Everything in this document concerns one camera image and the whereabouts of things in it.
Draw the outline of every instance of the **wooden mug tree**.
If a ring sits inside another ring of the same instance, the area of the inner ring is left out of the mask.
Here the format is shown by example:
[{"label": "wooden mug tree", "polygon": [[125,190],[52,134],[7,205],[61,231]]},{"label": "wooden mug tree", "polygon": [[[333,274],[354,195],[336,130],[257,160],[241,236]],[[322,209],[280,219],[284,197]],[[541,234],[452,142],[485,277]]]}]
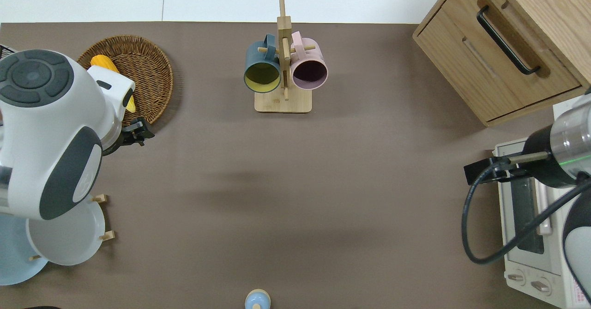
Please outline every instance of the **wooden mug tree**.
[{"label": "wooden mug tree", "polygon": [[279,53],[279,69],[281,70],[281,88],[268,93],[255,93],[255,110],[260,113],[309,113],[312,110],[312,91],[303,90],[295,86],[289,69],[291,54],[295,49],[289,48],[291,38],[291,17],[285,15],[285,0],[279,0],[279,14],[277,17],[277,36]]}]

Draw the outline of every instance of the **toaster oven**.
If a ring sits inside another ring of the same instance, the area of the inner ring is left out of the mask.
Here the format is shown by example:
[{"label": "toaster oven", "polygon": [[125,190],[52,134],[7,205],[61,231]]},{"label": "toaster oven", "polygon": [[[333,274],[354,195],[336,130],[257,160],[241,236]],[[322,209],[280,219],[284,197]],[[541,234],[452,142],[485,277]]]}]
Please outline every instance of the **toaster oven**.
[{"label": "toaster oven", "polygon": [[[525,139],[497,145],[494,155],[519,153]],[[499,182],[498,186],[503,244],[515,236],[515,230],[570,190],[546,187],[534,178]],[[508,286],[559,308],[591,308],[568,269],[562,249],[564,220],[572,202],[505,255],[505,279]]]}]

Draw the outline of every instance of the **cable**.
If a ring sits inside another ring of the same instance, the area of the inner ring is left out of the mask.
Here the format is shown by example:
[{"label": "cable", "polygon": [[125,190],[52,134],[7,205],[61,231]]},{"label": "cable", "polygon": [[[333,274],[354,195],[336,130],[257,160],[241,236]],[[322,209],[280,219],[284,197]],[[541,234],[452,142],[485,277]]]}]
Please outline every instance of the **cable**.
[{"label": "cable", "polygon": [[515,248],[517,244],[525,239],[536,227],[538,227],[544,220],[548,219],[554,212],[556,212],[559,208],[564,206],[564,204],[568,203],[574,197],[577,197],[579,194],[583,193],[584,191],[591,188],[591,178],[584,180],[580,185],[574,187],[572,190],[568,191],[568,193],[564,194],[562,197],[557,199],[555,202],[550,204],[548,208],[546,208],[543,212],[538,214],[534,217],[528,224],[523,227],[513,239],[511,239],[507,244],[505,244],[500,250],[491,254],[486,258],[478,258],[474,256],[472,251],[470,250],[470,246],[468,245],[468,234],[467,234],[467,223],[468,223],[468,210],[470,208],[470,203],[474,192],[478,185],[481,183],[482,179],[485,178],[494,168],[501,166],[502,164],[508,164],[509,160],[507,158],[501,159],[494,164],[491,164],[485,170],[478,175],[474,183],[470,186],[470,190],[466,196],[466,202],[464,203],[464,210],[462,211],[462,244],[464,245],[464,251],[468,258],[476,263],[476,264],[488,264],[496,261],[499,258],[502,258],[507,254],[511,249]]}]

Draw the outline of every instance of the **oven knob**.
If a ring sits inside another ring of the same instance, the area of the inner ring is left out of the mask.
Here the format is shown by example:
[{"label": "oven knob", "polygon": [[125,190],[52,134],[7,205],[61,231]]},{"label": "oven knob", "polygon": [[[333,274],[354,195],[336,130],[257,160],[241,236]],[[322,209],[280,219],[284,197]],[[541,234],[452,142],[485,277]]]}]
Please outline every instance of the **oven knob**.
[{"label": "oven knob", "polygon": [[519,269],[515,270],[514,273],[508,273],[507,271],[505,271],[505,278],[515,281],[517,284],[520,284],[521,286],[525,285],[525,275],[523,274],[523,271]]},{"label": "oven knob", "polygon": [[541,278],[538,281],[532,281],[531,286],[547,296],[552,293],[552,288],[550,287],[550,283],[546,278]]},{"label": "oven knob", "polygon": [[523,275],[509,274],[509,275],[507,275],[507,279],[514,280],[514,281],[523,281]]}]

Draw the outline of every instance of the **light blue plate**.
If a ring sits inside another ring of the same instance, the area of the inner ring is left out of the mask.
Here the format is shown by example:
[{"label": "light blue plate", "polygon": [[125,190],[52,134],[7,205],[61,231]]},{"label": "light blue plate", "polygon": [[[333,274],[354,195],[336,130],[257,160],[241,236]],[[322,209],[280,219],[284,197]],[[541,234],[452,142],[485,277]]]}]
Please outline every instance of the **light blue plate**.
[{"label": "light blue plate", "polygon": [[27,239],[26,221],[0,213],[0,286],[28,280],[47,264],[45,258],[29,260],[37,253]]}]

